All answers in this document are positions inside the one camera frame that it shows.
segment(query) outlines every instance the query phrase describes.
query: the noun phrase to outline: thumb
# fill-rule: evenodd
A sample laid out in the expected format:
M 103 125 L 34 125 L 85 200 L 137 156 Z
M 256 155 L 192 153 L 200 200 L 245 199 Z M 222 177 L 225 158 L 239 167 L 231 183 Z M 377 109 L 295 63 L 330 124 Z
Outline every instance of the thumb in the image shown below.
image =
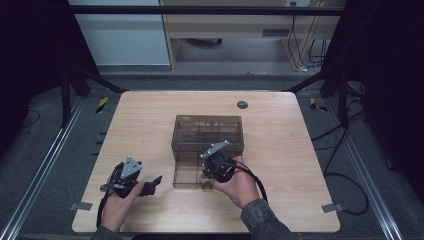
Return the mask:
M 138 195 L 140 195 L 141 191 L 143 191 L 144 182 L 138 182 L 133 189 L 131 190 L 130 194 L 126 197 L 126 199 L 130 199 L 131 201 L 134 201 L 137 199 Z

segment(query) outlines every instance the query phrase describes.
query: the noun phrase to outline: gray carpet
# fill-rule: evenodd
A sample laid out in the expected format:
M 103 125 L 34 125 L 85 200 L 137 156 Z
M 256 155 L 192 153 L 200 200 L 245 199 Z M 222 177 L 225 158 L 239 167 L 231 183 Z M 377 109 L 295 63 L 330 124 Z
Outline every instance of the gray carpet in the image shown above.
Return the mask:
M 290 87 L 291 82 L 271 79 L 261 82 L 252 79 L 240 78 L 238 81 L 224 81 L 222 79 L 205 79 L 203 82 L 195 80 L 170 80 L 158 81 L 153 79 L 113 80 L 121 87 L 136 89 L 169 89 L 169 90 L 264 90 L 281 89 Z M 108 96 L 109 100 L 102 114 L 96 114 L 100 99 Z M 310 108 L 310 97 L 317 100 L 318 106 L 325 106 L 328 101 L 336 99 L 319 98 L 316 89 L 300 92 L 298 100 L 302 109 L 305 122 L 311 137 L 317 136 L 335 126 L 329 112 L 321 112 Z M 92 93 L 85 100 L 82 112 L 69 135 L 47 181 L 40 192 L 26 222 L 21 229 L 22 239 L 42 239 L 48 236 L 73 236 L 71 224 L 75 212 L 67 210 L 71 202 L 80 201 L 85 185 L 96 161 L 93 153 L 98 153 L 102 141 L 119 101 L 119 94 L 92 84 Z M 24 191 L 30 184 L 32 176 L 37 171 L 50 144 L 56 136 L 61 121 L 60 89 L 52 89 L 33 99 L 30 109 L 40 112 L 40 119 L 18 134 L 15 144 L 8 154 L 2 159 L 0 166 L 0 201 L 2 202 L 0 224 L 4 226 L 17 207 Z M 350 114 L 361 110 L 359 104 L 352 105 Z M 35 120 L 35 112 L 28 114 L 25 124 Z M 381 152 L 378 142 L 367 123 L 358 119 L 350 125 L 350 136 L 354 139 L 367 168 L 375 179 L 379 190 L 383 194 L 393 217 L 405 239 L 420 239 L 424 236 L 422 223 L 424 222 L 423 204 L 415 197 L 403 175 L 390 171 L 385 165 L 385 157 Z M 341 137 L 340 132 L 333 133 L 321 140 L 314 142 L 314 147 L 326 148 L 335 146 Z M 333 149 L 317 150 L 317 156 L 324 168 Z M 345 146 L 337 151 L 330 166 L 331 172 L 345 174 L 358 181 L 352 168 L 350 156 Z M 327 184 L 335 202 L 341 202 L 346 209 L 360 211 L 365 206 L 362 193 L 350 182 L 339 177 L 328 177 Z M 303 233 L 304 239 L 386 239 L 381 230 L 375 214 L 370 208 L 364 215 L 352 216 L 339 212 L 341 229 L 333 234 Z

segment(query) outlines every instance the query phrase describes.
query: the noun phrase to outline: wooden table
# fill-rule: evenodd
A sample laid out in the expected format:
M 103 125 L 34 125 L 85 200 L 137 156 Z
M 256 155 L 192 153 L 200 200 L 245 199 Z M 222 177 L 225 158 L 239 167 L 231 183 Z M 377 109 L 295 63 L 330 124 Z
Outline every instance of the wooden table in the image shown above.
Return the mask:
M 238 101 L 248 108 L 239 109 Z M 335 232 L 331 203 L 296 96 L 287 92 L 130 91 L 122 95 L 73 222 L 76 232 L 94 232 L 106 183 L 126 156 L 143 162 L 139 180 L 163 175 L 154 196 L 140 197 L 122 232 L 247 232 L 241 210 L 217 190 L 181 189 L 172 185 L 171 149 L 176 115 L 242 117 L 244 159 L 261 179 L 271 208 L 293 232 Z

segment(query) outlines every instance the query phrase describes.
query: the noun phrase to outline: translucent drawer box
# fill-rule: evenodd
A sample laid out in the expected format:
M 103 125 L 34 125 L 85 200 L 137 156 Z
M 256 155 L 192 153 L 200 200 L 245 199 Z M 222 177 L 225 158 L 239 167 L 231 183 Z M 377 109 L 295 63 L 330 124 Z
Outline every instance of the translucent drawer box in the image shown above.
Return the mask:
M 204 153 L 213 143 L 229 141 L 220 151 L 228 157 L 243 154 L 240 116 L 177 115 L 172 151 L 175 159 L 174 187 L 204 187 L 199 181 Z

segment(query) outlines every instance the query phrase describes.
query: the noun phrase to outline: gray sleeve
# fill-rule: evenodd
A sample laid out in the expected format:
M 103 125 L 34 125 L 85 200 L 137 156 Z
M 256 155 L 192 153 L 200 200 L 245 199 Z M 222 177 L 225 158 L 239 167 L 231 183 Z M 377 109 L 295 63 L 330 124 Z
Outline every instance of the gray sleeve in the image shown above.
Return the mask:
M 253 240 L 296 239 L 263 199 L 247 204 L 241 212 L 241 220 Z
M 91 240 L 123 240 L 123 238 L 109 229 L 100 226 L 91 237 Z

